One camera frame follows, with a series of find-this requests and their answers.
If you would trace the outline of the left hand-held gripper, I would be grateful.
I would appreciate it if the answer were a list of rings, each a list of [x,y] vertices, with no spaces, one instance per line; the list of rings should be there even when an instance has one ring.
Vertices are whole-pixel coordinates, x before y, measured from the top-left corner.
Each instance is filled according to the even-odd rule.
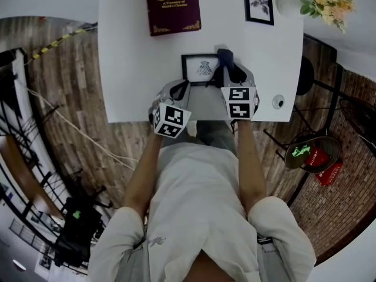
[[[148,110],[149,122],[157,135],[175,139],[186,127],[191,112],[187,110],[191,85],[186,79],[167,83]]]

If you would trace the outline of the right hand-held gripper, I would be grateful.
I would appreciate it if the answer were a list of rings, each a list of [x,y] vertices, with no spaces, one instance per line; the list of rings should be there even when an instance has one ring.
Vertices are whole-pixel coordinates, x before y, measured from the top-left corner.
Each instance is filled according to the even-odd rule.
[[[211,85],[221,89],[230,119],[252,120],[259,108],[260,98],[253,73],[243,65],[219,65],[211,78]]]

